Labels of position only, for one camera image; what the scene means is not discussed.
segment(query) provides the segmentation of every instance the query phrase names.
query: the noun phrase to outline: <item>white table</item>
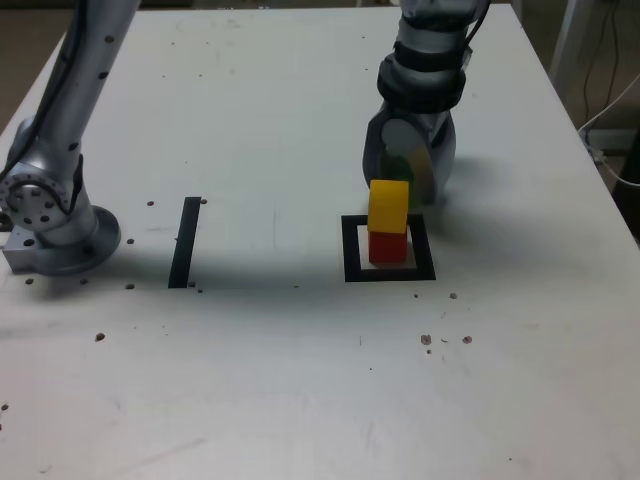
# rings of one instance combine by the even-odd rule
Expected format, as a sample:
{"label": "white table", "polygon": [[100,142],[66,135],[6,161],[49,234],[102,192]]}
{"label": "white table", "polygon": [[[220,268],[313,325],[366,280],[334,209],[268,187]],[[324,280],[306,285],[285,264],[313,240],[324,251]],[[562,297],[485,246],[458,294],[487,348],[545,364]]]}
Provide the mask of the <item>white table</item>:
{"label": "white table", "polygon": [[[0,263],[0,478],[640,476],[637,247],[510,6],[425,217],[438,279],[344,282],[399,14],[137,15],[83,145],[122,244],[87,285]],[[169,290],[186,196],[197,287]]]}

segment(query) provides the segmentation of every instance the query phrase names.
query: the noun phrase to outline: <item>green object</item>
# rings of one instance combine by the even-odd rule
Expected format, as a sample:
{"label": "green object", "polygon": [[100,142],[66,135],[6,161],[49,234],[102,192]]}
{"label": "green object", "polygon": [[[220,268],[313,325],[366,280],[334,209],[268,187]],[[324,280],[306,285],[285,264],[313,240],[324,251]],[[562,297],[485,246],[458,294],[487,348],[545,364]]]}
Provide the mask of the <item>green object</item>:
{"label": "green object", "polygon": [[380,156],[378,173],[381,180],[399,180],[409,183],[409,208],[420,205],[415,192],[413,171],[406,158],[392,157],[385,150]]}

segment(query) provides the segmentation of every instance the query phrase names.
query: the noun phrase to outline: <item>floor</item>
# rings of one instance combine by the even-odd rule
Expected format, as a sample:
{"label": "floor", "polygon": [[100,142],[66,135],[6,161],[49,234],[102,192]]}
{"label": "floor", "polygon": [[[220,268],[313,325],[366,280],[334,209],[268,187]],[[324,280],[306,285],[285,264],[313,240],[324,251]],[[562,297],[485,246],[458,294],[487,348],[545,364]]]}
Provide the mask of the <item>floor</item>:
{"label": "floor", "polygon": [[[602,20],[610,0],[598,0],[592,15],[588,39],[583,45],[580,64],[565,107],[576,126],[582,125],[586,110],[583,84],[597,44]],[[194,8],[306,8],[384,6],[389,0],[195,0]],[[556,37],[560,30],[566,0],[525,0],[524,28],[540,62],[551,64]],[[66,30],[69,10],[0,10],[0,130],[20,105],[51,51]],[[616,15],[620,43],[620,62],[613,95],[624,89],[637,74],[640,52],[640,3],[621,0]],[[588,88],[591,115],[604,105],[613,69],[613,35],[605,32]],[[624,102],[602,118],[600,128],[638,128],[640,125],[640,88],[630,92]]]}

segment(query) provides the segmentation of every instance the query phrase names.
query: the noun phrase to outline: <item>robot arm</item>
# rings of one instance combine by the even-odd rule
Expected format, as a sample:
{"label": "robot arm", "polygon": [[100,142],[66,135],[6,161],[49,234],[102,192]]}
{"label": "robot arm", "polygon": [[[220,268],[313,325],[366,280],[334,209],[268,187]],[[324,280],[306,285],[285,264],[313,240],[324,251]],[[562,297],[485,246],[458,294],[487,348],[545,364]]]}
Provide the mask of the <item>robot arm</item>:
{"label": "robot arm", "polygon": [[[4,255],[16,273],[80,272],[118,246],[117,220],[89,202],[80,151],[82,134],[139,3],[76,0],[38,111],[18,128],[0,172],[0,207],[15,223]],[[455,134],[449,109],[462,95],[469,42],[489,0],[404,0],[401,6],[394,53],[380,65],[378,90],[385,100],[369,123],[363,166],[367,182],[394,178],[396,157],[408,158],[414,191],[426,203],[450,171]],[[386,163],[385,155],[391,156]]]}
{"label": "robot arm", "polygon": [[140,0],[78,0],[35,117],[22,122],[0,173],[0,206],[15,224],[4,254],[14,272],[90,268],[120,232],[82,179],[82,134]]}
{"label": "robot arm", "polygon": [[[406,180],[412,200],[436,201],[451,173],[458,104],[471,57],[469,43],[489,0],[404,0],[394,52],[380,64],[384,103],[369,123],[364,175]],[[476,25],[467,33],[471,23]]]}

